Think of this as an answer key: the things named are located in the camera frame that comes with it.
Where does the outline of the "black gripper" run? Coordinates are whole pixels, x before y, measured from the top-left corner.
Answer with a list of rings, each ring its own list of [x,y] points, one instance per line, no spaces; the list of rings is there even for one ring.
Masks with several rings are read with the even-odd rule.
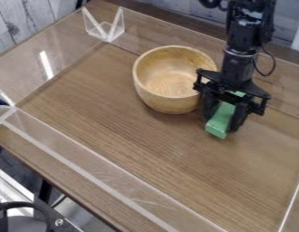
[[[221,80],[222,74],[200,68],[196,71],[197,79],[193,89],[201,93],[202,117],[208,121],[214,115],[218,102],[228,102],[236,106],[230,119],[229,130],[237,131],[248,114],[262,116],[265,114],[266,102],[270,94],[252,81],[234,87]]]

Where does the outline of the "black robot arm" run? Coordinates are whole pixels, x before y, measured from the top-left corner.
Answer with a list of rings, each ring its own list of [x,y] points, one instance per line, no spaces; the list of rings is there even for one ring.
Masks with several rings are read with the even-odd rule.
[[[200,68],[193,90],[201,94],[202,117],[210,121],[220,106],[234,107],[226,122],[226,131],[236,131],[253,113],[264,115],[270,94],[253,83],[258,72],[257,57],[265,50],[274,32],[277,0],[228,0],[226,47],[221,69]]]

